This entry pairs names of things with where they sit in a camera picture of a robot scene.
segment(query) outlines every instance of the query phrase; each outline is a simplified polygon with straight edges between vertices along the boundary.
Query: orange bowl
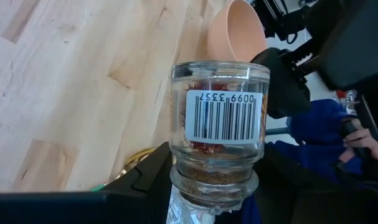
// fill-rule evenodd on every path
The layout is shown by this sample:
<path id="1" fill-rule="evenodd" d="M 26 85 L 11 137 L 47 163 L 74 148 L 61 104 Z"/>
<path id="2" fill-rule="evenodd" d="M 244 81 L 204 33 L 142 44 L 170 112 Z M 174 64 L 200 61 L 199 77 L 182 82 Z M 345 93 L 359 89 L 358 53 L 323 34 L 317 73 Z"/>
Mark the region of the orange bowl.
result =
<path id="1" fill-rule="evenodd" d="M 266 48 L 262 23 L 243 0 L 228 3 L 210 24 L 207 49 L 212 60 L 250 62 Z"/>

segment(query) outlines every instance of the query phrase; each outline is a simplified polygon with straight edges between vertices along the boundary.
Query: person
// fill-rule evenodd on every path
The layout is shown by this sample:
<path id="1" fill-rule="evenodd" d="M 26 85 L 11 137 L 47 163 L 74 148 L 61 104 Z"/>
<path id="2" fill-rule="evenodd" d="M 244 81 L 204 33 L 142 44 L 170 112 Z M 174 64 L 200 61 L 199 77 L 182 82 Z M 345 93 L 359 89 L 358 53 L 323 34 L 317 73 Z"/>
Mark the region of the person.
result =
<path id="1" fill-rule="evenodd" d="M 378 142 L 367 128 L 361 126 L 356 116 L 348 114 L 345 107 L 334 100 L 312 101 L 311 105 L 311 110 L 287 119 L 289 134 L 298 145 L 269 142 L 265 150 L 273 148 L 335 184 L 341 184 L 333 167 L 337 161 L 341 161 L 344 168 L 354 175 L 370 176 L 370 173 L 375 173 L 374 168 L 378 166 L 367 169 L 354 152 L 356 147 L 368 148 L 375 164 L 378 164 Z M 353 122 L 358 130 L 342 136 L 342 123 L 348 121 Z M 254 197 L 247 198 L 238 213 L 242 223 L 262 223 Z"/>

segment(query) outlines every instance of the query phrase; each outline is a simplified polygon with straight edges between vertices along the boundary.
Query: saffron threads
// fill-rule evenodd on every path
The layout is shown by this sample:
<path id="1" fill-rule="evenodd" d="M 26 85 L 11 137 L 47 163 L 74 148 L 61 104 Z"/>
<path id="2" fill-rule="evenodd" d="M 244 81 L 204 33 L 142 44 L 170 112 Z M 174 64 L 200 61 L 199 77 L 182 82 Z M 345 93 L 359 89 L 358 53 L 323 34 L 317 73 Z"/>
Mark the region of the saffron threads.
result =
<path id="1" fill-rule="evenodd" d="M 195 82 L 192 84 L 189 84 L 187 89 L 185 89 L 186 92 L 189 90 L 214 90 L 214 91 L 229 91 L 227 88 L 227 84 L 211 84 L 211 87 L 209 89 L 208 83 L 202 83 L 202 82 Z M 186 98 L 182 100 L 181 102 L 181 115 L 182 115 L 182 126 L 185 128 L 185 120 L 186 120 Z M 209 143 L 203 143 L 203 142 L 189 142 L 190 147 L 194 152 L 201 152 L 203 154 L 211 155 L 216 154 L 219 152 L 222 152 L 224 149 L 224 145 L 222 144 L 209 144 Z"/>

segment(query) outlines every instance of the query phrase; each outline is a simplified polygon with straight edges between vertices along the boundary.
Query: white label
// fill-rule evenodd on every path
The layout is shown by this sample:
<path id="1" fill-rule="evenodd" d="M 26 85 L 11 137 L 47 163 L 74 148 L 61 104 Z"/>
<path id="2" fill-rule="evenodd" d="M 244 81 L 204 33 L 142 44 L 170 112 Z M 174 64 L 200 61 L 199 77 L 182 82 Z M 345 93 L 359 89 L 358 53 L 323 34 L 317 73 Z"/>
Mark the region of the white label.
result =
<path id="1" fill-rule="evenodd" d="M 262 93 L 189 90 L 186 96 L 186 139 L 212 144 L 257 142 L 262 97 Z"/>

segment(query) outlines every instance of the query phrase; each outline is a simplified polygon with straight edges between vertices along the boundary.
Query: blue jacket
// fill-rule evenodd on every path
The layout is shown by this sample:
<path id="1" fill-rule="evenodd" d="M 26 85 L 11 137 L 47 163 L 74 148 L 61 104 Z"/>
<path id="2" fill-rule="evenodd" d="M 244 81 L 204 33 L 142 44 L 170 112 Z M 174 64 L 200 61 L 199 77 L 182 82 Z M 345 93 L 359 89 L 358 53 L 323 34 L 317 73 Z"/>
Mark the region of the blue jacket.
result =
<path id="1" fill-rule="evenodd" d="M 338 183 L 332 163 L 345 151 L 343 138 L 339 134 L 341 121 L 350 117 L 345 107 L 334 100 L 312 101 L 312 109 L 287 119 L 290 135 L 303 145 L 294 146 L 282 141 L 267 143 L 285 156 L 294 159 L 303 167 Z M 346 170 L 361 174 L 361 160 L 358 157 L 346 163 Z M 261 223 L 255 197 L 243 203 L 242 223 Z"/>

